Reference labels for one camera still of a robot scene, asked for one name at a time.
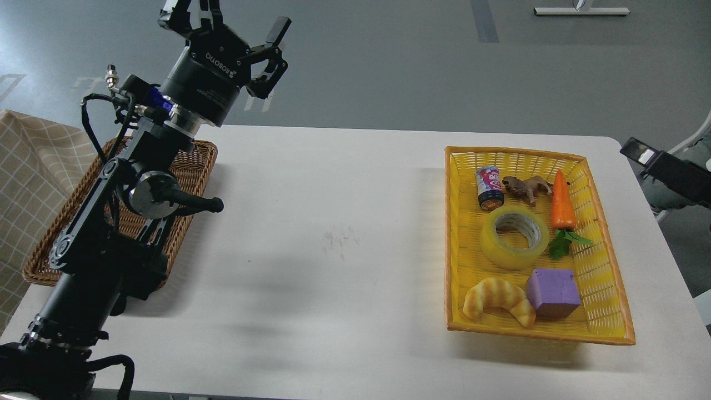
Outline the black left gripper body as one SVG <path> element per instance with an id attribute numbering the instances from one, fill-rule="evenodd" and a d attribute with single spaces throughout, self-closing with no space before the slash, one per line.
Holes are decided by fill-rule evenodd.
<path id="1" fill-rule="evenodd" d="M 162 83 L 162 94 L 213 126 L 221 126 L 251 79 L 251 66 L 239 61 L 249 45 L 231 28 L 193 35 Z"/>

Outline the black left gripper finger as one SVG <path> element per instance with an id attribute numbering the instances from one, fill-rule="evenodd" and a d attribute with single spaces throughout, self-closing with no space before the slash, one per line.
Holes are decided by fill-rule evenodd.
<path id="1" fill-rule="evenodd" d="M 242 86 L 252 98 L 265 101 L 288 69 L 288 63 L 283 58 L 280 45 L 291 24 L 291 18 L 279 16 L 267 34 L 265 43 L 261 46 L 248 48 L 246 55 L 237 59 L 238 65 L 245 67 L 248 72 L 251 71 L 251 66 L 266 63 L 261 73 L 251 77 Z"/>
<path id="2" fill-rule="evenodd" d="M 200 1 L 191 11 L 191 1 L 167 1 L 158 13 L 158 25 L 185 39 L 202 37 L 224 28 L 219 1 Z"/>

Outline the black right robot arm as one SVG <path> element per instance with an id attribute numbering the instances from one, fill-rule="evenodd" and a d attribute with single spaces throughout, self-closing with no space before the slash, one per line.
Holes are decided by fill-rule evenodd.
<path id="1" fill-rule="evenodd" d="M 643 195 L 657 212 L 691 206 L 710 206 L 710 173 L 705 166 L 654 149 L 635 138 L 620 153 L 642 169 Z"/>

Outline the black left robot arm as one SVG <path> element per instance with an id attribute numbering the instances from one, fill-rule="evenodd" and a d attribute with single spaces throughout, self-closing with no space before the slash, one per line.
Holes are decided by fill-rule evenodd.
<path id="1" fill-rule="evenodd" d="M 133 75 L 120 83 L 109 65 L 109 94 L 82 99 L 101 169 L 49 253 L 61 272 L 53 292 L 21 340 L 2 346 L 3 399 L 85 399 L 96 372 L 117 365 L 117 398 L 130 398 L 134 361 L 91 360 L 92 347 L 108 339 L 103 325 L 127 298 L 144 301 L 167 277 L 164 248 L 176 218 L 224 208 L 221 198 L 185 192 L 169 168 L 193 150 L 201 125 L 223 124 L 241 89 L 268 98 L 288 67 L 280 46 L 292 21 L 277 18 L 252 47 L 223 22 L 218 1 L 199 3 L 198 27 L 190 5 L 168 1 L 160 11 L 158 25 L 186 41 L 162 84 Z"/>

